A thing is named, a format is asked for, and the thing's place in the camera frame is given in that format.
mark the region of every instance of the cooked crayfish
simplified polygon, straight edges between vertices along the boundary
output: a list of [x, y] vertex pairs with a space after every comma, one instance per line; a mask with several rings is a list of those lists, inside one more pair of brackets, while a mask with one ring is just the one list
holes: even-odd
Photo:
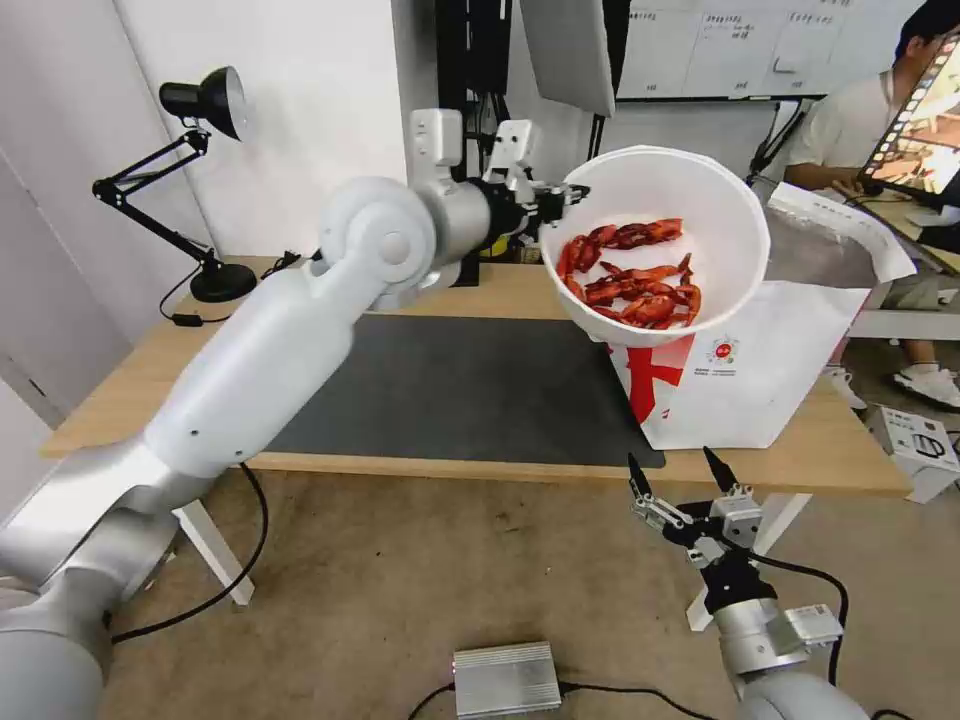
[[[625, 325], [651, 330], [667, 330], [675, 323], [689, 327], [700, 312], [700, 288], [690, 282], [690, 253], [677, 265], [658, 265], [646, 270], [622, 270], [600, 260], [602, 248], [628, 250], [680, 237], [683, 221], [679, 218], [654, 223], [632, 223], [617, 227], [604, 225], [588, 235], [577, 235], [568, 242], [557, 262], [557, 275], [574, 296], [591, 310]], [[585, 273], [600, 263], [607, 275], [581, 286], [574, 271]], [[664, 280], [679, 276], [678, 285]], [[623, 310], [613, 309], [615, 300], [626, 303]]]

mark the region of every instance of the white bowl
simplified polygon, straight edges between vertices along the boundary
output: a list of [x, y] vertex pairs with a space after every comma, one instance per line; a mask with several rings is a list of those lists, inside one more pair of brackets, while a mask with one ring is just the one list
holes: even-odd
[[[770, 233], [756, 196], [720, 163], [693, 153], [638, 145], [606, 153], [571, 172], [566, 181], [590, 187], [555, 227], [540, 231], [547, 272], [570, 318], [594, 338], [626, 347], [655, 347], [719, 325], [739, 310], [763, 280]], [[683, 236], [633, 250], [604, 249], [601, 259], [624, 270], [676, 265], [688, 252], [692, 282], [700, 287], [700, 314], [690, 327], [645, 330], [594, 312], [574, 297], [556, 264], [563, 246], [600, 225], [683, 218]], [[576, 273], [581, 285], [607, 274], [599, 263]]]

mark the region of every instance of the whiteboard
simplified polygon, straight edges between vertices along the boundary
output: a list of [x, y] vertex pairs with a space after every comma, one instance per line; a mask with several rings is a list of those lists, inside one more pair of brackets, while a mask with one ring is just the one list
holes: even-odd
[[923, 0], [634, 0], [618, 100], [825, 95], [893, 64]]

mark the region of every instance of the lamp shade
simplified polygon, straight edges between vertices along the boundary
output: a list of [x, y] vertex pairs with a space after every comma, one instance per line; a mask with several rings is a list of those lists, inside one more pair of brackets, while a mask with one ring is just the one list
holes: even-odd
[[206, 120], [234, 140], [242, 140], [247, 127], [243, 85], [231, 66], [217, 68], [199, 85], [164, 83], [160, 86], [160, 105], [181, 120]]

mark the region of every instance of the sneaker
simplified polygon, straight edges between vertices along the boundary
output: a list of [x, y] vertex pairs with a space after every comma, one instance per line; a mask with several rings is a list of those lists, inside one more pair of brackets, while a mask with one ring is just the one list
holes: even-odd
[[904, 368], [892, 377], [893, 382], [912, 395], [933, 405], [960, 411], [960, 389], [949, 370], [921, 372], [914, 366]]
[[847, 372], [845, 368], [840, 365], [827, 365], [827, 367], [823, 369], [822, 377], [830, 381], [833, 389], [840, 393], [840, 397], [846, 400], [851, 410], [867, 409], [867, 404], [861, 400], [860, 396], [850, 387], [850, 381], [853, 379], [853, 375]]

